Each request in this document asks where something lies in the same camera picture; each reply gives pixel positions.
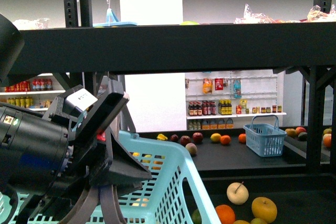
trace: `white shelf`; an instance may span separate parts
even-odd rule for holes
[[[31,92],[0,92],[0,95],[28,95],[28,94],[61,94],[65,90],[31,91]]]
[[[30,109],[32,111],[47,111],[48,108],[40,108],[40,109]]]
[[[232,114],[232,115],[198,115],[198,116],[190,116],[187,115],[187,120],[192,120],[192,119],[217,119],[217,118],[247,118],[247,117],[254,117],[257,115],[287,115],[285,112],[281,113],[259,113],[259,114]]]
[[[196,115],[196,116],[187,115],[188,120],[192,120],[192,119],[215,119],[215,118],[236,118],[236,117],[237,117],[236,114],[232,114],[232,115]]]
[[[238,118],[247,118],[247,117],[254,117],[256,115],[287,115],[287,113],[285,112],[281,112],[281,113],[258,113],[258,114],[239,114],[237,115]]]

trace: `basket handle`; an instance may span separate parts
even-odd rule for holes
[[[279,118],[276,115],[256,115],[255,117],[252,118],[252,122],[250,124],[250,129],[253,129],[253,121],[255,118],[265,118],[268,116],[274,116],[275,117],[275,122],[274,122],[274,129],[279,130]]]

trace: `yellow apple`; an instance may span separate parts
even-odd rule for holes
[[[277,218],[278,209],[275,203],[266,197],[257,197],[252,202],[252,213],[254,217],[272,223]]]
[[[235,222],[233,222],[233,224],[250,224],[250,223],[245,220],[236,220]]]
[[[267,224],[267,222],[260,218],[254,218],[250,224]]]
[[[226,195],[233,204],[242,205],[248,199],[248,190],[243,183],[234,182],[227,187]]]

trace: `light blue basket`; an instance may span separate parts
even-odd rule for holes
[[[200,211],[202,223],[220,224],[215,208],[189,152],[180,144],[140,138],[120,131],[121,144],[152,172],[143,188],[119,198],[127,223],[193,224],[182,189],[186,179]],[[20,195],[22,200],[27,195]],[[37,216],[33,224],[54,224],[52,217]],[[98,206],[88,224],[104,223]]]
[[[275,116],[274,126],[266,123],[254,124],[258,117]],[[287,133],[279,129],[279,119],[276,115],[257,115],[251,124],[244,125],[246,145],[260,157],[281,156]]]

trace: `apple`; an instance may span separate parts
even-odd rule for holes
[[[267,224],[267,222],[261,218],[254,218],[251,221],[251,224]]]
[[[203,140],[203,134],[200,132],[195,132],[193,134],[193,140],[195,144],[201,144],[202,140]]]
[[[197,147],[193,143],[188,143],[185,148],[189,151],[191,156],[196,156],[197,154]]]
[[[186,146],[188,143],[191,143],[191,139],[189,136],[181,136],[180,138],[180,144],[183,146]]]
[[[250,222],[247,222],[246,220],[236,220],[232,224],[250,224]]]
[[[175,142],[175,143],[178,142],[178,139],[179,139],[179,136],[177,136],[176,134],[171,135],[170,137],[170,141]]]
[[[304,127],[297,127],[295,129],[296,135],[298,136],[301,132],[307,132],[307,130]]]
[[[233,204],[242,205],[248,199],[248,190],[243,182],[234,182],[227,187],[226,195]]]
[[[277,206],[269,198],[257,197],[251,207],[254,217],[263,219],[267,223],[272,223],[277,218]]]

